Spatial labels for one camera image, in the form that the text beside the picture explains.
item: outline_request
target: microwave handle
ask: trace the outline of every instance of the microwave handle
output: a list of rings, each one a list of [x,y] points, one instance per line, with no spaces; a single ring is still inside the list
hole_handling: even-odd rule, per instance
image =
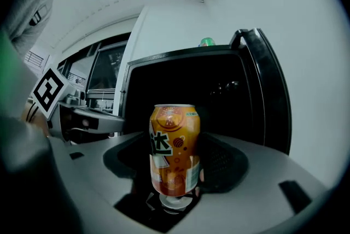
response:
[[[287,83],[277,56],[259,28],[238,30],[230,42],[255,67],[264,103],[264,145],[289,154],[291,109]]]

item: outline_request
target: window frame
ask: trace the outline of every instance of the window frame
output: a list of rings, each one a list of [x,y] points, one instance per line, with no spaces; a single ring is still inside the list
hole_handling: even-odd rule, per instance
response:
[[[109,49],[117,49],[117,48],[126,48],[127,42],[129,41],[131,32],[120,34],[118,36],[113,36],[111,38],[107,38],[104,40],[101,40],[99,42],[93,43],[75,54],[71,55],[70,57],[62,60],[57,70],[62,71],[61,74],[68,79],[68,75],[71,71],[72,65],[84,58],[88,58],[90,56],[94,56],[94,60],[92,63],[92,67],[90,69],[90,73],[87,76],[86,84],[84,87],[84,91],[86,93],[86,101],[87,103],[90,103],[90,100],[114,100],[115,96],[115,88],[112,89],[93,89],[88,90],[90,85],[91,76],[94,73],[96,61],[98,59],[99,52],[103,52]]]
[[[94,73],[94,70],[96,67],[96,62],[97,62],[99,54],[101,52],[104,52],[104,51],[107,51],[110,49],[123,49],[125,51],[126,44],[127,44],[127,40],[124,40],[122,42],[117,42],[115,44],[109,44],[109,45],[106,45],[106,46],[103,46],[103,47],[100,47],[99,49],[97,49],[97,54],[96,54],[96,57],[94,58],[92,68],[91,68],[88,80],[86,82],[86,88],[85,88],[86,98],[90,98],[90,99],[104,99],[106,97],[112,97],[112,99],[114,98],[115,88],[90,89],[89,90],[89,86],[90,86],[92,74]]]

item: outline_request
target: hand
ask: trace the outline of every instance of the hand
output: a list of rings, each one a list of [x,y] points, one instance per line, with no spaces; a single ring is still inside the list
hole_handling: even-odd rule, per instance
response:
[[[204,182],[204,170],[202,169],[201,172],[199,173],[199,179],[201,182]],[[196,196],[199,197],[200,194],[200,188],[199,186],[196,187],[195,189]]]

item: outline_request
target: beverage can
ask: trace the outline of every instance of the beverage can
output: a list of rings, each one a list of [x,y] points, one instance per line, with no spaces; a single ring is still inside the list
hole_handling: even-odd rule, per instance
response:
[[[183,196],[197,185],[200,118],[192,105],[156,105],[149,122],[153,187],[167,196]]]

